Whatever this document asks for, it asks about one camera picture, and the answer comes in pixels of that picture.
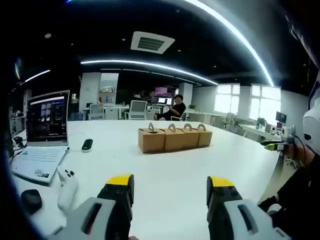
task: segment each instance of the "white laptop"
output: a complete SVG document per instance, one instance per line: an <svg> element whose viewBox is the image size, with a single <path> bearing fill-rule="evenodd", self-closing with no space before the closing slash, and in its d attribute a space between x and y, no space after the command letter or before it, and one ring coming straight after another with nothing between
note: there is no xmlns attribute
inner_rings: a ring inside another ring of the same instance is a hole
<svg viewBox="0 0 320 240"><path fill-rule="evenodd" d="M28 101L27 147L12 161L12 171L26 179L49 184L68 147L69 90L52 92Z"/></svg>

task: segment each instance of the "cardboard box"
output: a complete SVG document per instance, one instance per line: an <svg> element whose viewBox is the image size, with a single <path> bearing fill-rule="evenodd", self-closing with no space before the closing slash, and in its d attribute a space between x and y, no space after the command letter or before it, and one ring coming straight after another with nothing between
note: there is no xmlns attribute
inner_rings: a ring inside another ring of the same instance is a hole
<svg viewBox="0 0 320 240"><path fill-rule="evenodd" d="M165 150L166 133L163 130L154 128L149 123L149 128L139 128L138 145L143 153L156 153Z"/></svg>
<svg viewBox="0 0 320 240"><path fill-rule="evenodd" d="M184 132L183 149L194 149L198 147L200 132L192 128L189 123L186 123L183 128L178 128Z"/></svg>
<svg viewBox="0 0 320 240"><path fill-rule="evenodd" d="M199 124L197 130L200 133L198 147L202 148L209 146L212 138L212 131L208 131L206 126L202 123Z"/></svg>
<svg viewBox="0 0 320 240"><path fill-rule="evenodd" d="M166 152L180 151L185 145L185 133L176 128L176 126L171 123L168 128L162 128L165 132L165 143L164 150Z"/></svg>

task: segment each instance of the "potted plant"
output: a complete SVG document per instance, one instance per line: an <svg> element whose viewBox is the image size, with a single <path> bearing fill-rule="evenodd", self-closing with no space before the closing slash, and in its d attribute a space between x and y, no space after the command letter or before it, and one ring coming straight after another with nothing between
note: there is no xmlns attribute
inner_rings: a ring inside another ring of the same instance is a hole
<svg viewBox="0 0 320 240"><path fill-rule="evenodd" d="M261 129L262 126L265 126L267 123L267 121L262 118L262 117L258 117L257 121L256 121L256 129Z"/></svg>
<svg viewBox="0 0 320 240"><path fill-rule="evenodd" d="M192 105L192 104L190 104L190 105L188 106L188 108L189 108L190 110L195 111L195 109L196 109L196 105Z"/></svg>

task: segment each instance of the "ceiling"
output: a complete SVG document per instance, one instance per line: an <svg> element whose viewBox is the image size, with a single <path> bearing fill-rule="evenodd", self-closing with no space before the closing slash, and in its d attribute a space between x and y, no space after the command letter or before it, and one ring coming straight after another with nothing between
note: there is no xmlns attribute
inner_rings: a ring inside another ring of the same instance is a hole
<svg viewBox="0 0 320 240"><path fill-rule="evenodd" d="M52 81L63 75L60 81L63 84L79 82L79 73L117 69L113 72L122 73L122 86L128 88L136 84L175 86L185 80L194 82L194 86L213 85L198 77L153 66L115 62L80 64L91 60L128 60L168 66L219 84L268 84L256 59L221 22L183 0L174 2L176 4L168 0L72 0L58 4L39 1L36 9L27 12L21 9L19 43L15 48L20 80L15 81L23 82L50 69L46 75L51 76ZM316 79L316 67L301 43L291 36L285 17L276 8L267 1L212 2L212 7L251 43L275 86L309 94ZM135 31L175 41L163 54L131 50ZM22 86L36 84L44 78L45 74Z"/></svg>

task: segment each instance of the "remote control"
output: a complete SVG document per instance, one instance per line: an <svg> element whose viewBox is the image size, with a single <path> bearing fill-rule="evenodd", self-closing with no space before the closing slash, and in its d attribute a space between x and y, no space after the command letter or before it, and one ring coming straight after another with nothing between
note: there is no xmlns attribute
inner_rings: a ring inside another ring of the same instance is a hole
<svg viewBox="0 0 320 240"><path fill-rule="evenodd" d="M84 152L84 153L90 152L91 149L92 149L92 143L93 142L94 141L92 139L85 140L83 145L82 145L82 148L81 148L82 152Z"/></svg>
<svg viewBox="0 0 320 240"><path fill-rule="evenodd" d="M78 187L78 181L75 178L75 173L73 171L66 170L62 166L57 167L57 172L62 187L58 198L58 208L67 213L73 202Z"/></svg>

